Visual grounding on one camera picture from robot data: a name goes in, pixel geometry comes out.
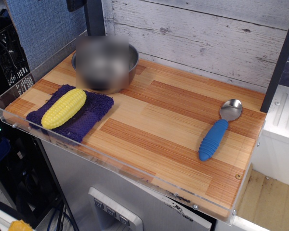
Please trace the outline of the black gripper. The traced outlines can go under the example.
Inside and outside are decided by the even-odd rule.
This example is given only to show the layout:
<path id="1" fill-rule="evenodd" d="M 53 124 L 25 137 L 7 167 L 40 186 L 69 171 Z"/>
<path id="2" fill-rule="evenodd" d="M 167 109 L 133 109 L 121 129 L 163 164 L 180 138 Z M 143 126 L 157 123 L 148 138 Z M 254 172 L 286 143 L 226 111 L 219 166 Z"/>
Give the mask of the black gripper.
<path id="1" fill-rule="evenodd" d="M 69 12 L 74 12 L 83 7 L 87 3 L 86 0 L 66 0 L 67 9 Z"/>

